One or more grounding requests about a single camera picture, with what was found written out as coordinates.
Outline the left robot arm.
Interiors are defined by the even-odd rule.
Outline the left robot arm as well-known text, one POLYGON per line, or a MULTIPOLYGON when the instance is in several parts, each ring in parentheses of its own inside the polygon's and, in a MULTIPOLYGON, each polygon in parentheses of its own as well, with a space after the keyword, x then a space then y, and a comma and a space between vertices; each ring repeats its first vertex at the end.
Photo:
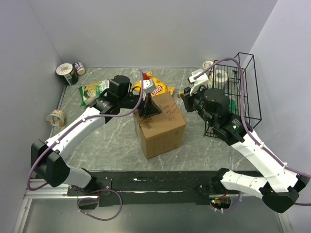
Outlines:
POLYGON ((93 194, 98 188, 96 177, 84 168, 69 166, 66 159, 94 130, 114 117, 121 117, 121 109, 131 113, 137 111, 140 117, 160 114, 161 110, 151 96, 155 83, 142 78, 140 84, 135 94, 126 76, 117 75, 106 80, 103 92, 68 127, 46 141, 33 142, 30 173, 35 172, 52 187, 68 184, 78 187, 85 195, 93 194))

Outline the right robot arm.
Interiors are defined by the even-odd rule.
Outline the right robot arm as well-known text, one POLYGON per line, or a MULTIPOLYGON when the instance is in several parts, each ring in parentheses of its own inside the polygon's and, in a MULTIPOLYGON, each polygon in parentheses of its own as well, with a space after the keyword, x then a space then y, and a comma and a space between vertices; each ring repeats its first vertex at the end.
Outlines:
POLYGON ((196 112, 217 138, 242 154, 261 174, 253 177, 221 168, 212 178, 213 190, 236 190, 259 199, 277 213, 296 204, 310 177, 291 170, 260 140, 243 116, 230 111, 230 99, 221 89, 186 87, 180 94, 187 112, 196 112))

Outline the brown cardboard box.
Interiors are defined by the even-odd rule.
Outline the brown cardboard box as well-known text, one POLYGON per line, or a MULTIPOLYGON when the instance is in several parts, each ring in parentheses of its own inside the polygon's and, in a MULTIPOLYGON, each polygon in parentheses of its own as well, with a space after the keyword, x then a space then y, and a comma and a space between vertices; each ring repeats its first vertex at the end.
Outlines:
POLYGON ((134 126, 146 159, 153 158, 178 148, 185 131, 186 122, 177 104, 169 93, 152 97, 161 113, 139 117, 133 113, 134 126))

